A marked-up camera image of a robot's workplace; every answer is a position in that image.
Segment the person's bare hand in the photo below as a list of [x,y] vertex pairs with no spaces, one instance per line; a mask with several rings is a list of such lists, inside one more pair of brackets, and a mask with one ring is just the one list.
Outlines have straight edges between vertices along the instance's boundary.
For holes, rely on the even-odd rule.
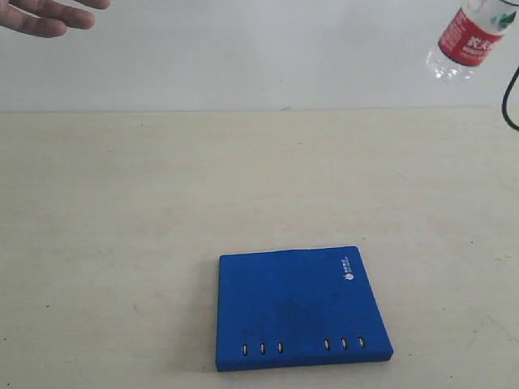
[[68,28],[88,30],[94,24],[91,11],[60,1],[1,1],[1,27],[29,36],[55,38]]

